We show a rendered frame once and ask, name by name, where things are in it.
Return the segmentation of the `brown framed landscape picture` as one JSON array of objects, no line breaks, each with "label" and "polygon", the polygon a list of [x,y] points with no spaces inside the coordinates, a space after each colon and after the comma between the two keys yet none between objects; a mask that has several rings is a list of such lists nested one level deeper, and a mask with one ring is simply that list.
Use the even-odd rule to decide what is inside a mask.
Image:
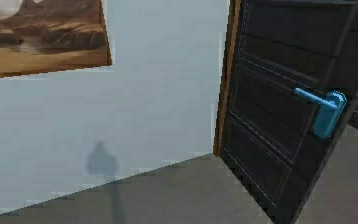
[{"label": "brown framed landscape picture", "polygon": [[0,0],[0,78],[111,64],[103,0]]}]

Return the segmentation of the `black panelled room door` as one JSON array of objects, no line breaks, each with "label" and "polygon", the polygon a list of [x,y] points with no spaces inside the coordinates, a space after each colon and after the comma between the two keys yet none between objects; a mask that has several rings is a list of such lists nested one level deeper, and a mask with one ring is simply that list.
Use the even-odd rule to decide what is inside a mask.
[{"label": "black panelled room door", "polygon": [[[238,0],[220,157],[273,224],[295,224],[358,106],[358,0]],[[347,104],[327,139],[323,98]]]}]

